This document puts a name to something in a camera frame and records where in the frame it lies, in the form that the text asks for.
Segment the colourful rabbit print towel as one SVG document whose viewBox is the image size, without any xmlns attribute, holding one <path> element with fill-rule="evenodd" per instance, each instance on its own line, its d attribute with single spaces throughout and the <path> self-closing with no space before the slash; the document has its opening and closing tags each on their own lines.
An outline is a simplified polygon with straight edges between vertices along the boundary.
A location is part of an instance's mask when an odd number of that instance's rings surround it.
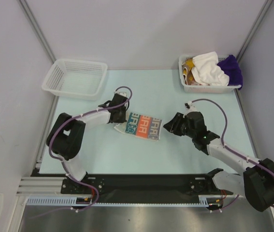
<svg viewBox="0 0 274 232">
<path fill-rule="evenodd" d="M 116 124 L 114 129 L 122 134 L 150 141 L 159 141 L 162 119 L 134 112 L 126 113 L 126 122 Z"/>
</svg>

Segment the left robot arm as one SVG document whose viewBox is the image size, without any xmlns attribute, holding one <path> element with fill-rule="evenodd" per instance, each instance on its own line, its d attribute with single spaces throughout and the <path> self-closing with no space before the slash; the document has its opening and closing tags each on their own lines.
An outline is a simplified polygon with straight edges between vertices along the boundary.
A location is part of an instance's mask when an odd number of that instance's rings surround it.
<svg viewBox="0 0 274 232">
<path fill-rule="evenodd" d="M 72 181 L 72 189 L 84 193 L 88 189 L 85 167 L 81 164 L 81 150 L 84 133 L 90 129 L 109 123 L 126 122 L 126 111 L 129 98 L 125 92 L 117 92 L 113 98 L 101 104 L 93 111 L 71 116 L 62 113 L 58 116 L 47 139 L 49 155 L 61 162 L 68 177 Z"/>
</svg>

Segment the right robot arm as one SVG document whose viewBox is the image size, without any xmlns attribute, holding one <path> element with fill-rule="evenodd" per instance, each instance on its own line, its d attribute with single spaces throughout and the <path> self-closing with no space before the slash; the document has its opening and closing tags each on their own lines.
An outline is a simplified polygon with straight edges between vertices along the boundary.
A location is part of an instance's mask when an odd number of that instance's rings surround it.
<svg viewBox="0 0 274 232">
<path fill-rule="evenodd" d="M 209 131 L 201 112 L 176 113 L 164 129 L 177 136 L 188 136 L 194 146 L 204 154 L 214 157 L 233 170 L 235 174 L 218 171 L 205 181 L 205 190 L 216 194 L 221 189 L 244 196 L 257 211 L 274 206 L 274 162 L 244 156 L 223 144 L 222 138 Z"/>
</svg>

